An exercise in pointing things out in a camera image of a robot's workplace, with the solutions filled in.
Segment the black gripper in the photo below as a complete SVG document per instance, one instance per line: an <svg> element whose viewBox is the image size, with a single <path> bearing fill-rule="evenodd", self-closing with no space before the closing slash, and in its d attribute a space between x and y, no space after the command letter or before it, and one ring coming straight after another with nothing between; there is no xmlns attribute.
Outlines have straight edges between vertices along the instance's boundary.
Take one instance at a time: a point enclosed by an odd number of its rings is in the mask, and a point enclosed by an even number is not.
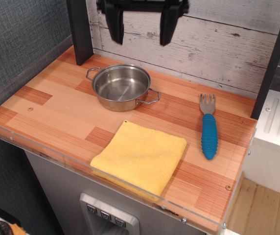
<svg viewBox="0 0 280 235"><path fill-rule="evenodd" d="M123 11L161 12L160 45L171 42L179 13L189 11L188 0L97 0L98 10L106 15L106 22L114 42L123 44Z"/></svg>

